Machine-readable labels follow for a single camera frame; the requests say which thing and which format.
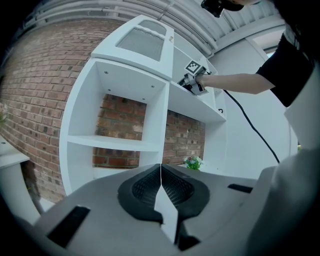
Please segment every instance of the ceiling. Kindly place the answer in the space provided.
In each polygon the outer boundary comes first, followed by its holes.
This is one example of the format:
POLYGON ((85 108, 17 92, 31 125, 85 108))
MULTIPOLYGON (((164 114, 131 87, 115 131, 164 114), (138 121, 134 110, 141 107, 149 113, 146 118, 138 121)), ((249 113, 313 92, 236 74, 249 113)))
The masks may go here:
POLYGON ((174 28, 205 56, 284 21, 269 1, 224 10, 220 18, 201 8, 202 0, 44 0, 27 17, 20 31, 70 19, 129 21, 146 15, 174 28))

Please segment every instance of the camera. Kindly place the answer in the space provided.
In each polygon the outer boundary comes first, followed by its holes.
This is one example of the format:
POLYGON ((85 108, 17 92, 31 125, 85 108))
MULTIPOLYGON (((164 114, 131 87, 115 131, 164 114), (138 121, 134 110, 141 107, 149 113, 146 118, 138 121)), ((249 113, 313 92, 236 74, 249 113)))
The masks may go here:
POLYGON ((229 11, 240 11, 244 6, 241 4, 235 4, 228 0, 203 0, 201 7, 206 9, 214 17, 220 18, 224 9, 229 11))

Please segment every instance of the glass panel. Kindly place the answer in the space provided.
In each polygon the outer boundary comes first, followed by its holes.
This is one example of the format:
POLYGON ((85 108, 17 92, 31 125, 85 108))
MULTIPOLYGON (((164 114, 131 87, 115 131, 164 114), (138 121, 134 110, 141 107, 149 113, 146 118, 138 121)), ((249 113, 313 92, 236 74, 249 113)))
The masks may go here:
POLYGON ((160 61, 164 40, 138 28, 131 30, 116 47, 160 61))
POLYGON ((160 35, 165 36, 166 32, 167 32, 167 30, 163 26, 161 26, 160 24, 155 23, 153 21, 150 21, 150 20, 144 20, 139 25, 141 27, 153 30, 153 31, 159 33, 160 35))

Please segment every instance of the gray surface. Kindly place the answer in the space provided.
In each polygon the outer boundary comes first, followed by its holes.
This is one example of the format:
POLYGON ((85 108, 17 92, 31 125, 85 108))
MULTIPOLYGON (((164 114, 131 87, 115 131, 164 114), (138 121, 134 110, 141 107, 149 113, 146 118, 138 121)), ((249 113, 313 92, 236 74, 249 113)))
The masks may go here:
POLYGON ((252 192, 243 206, 234 213, 234 216, 206 240, 184 251, 183 255, 246 255, 248 238, 263 212, 271 188, 274 170, 274 167, 264 169, 252 192))
POLYGON ((228 186, 235 183, 254 187, 257 182, 255 179, 221 176, 194 171, 172 164, 168 165, 174 167, 177 171, 203 182, 210 190, 210 200, 203 211, 198 216, 184 221, 188 234, 195 236, 200 241, 205 240, 227 223, 243 206, 244 201, 250 195, 230 189, 228 186))
POLYGON ((156 222, 129 215, 118 202, 120 184, 149 166, 94 180, 46 212, 36 228, 49 233, 75 206, 91 209, 67 250, 85 256, 164 256, 179 250, 170 243, 156 222))
POLYGON ((156 22, 150 21, 150 20, 144 20, 144 21, 140 22, 139 25, 142 27, 145 27, 147 29, 156 31, 157 33, 164 35, 164 36, 167 33, 167 30, 163 26, 161 26, 160 24, 158 24, 156 22))

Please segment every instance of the white cabinet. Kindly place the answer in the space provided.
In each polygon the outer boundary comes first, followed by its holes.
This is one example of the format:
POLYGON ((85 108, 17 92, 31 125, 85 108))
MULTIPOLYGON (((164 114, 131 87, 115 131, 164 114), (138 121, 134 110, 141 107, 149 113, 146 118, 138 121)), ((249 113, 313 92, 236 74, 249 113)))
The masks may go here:
MULTIPOLYGON (((93 167, 94 147, 140 151, 140 166, 161 163, 168 110, 206 124, 226 121, 216 108, 213 89, 196 96, 176 83, 183 78, 190 60, 204 65, 213 74, 217 72, 171 27, 142 15, 119 27, 98 45, 73 85, 62 119, 59 157, 67 195, 97 177, 117 172, 93 167), (105 94, 146 103, 142 140, 95 135, 105 94)), ((214 139, 206 138, 205 151, 218 150, 214 139)))

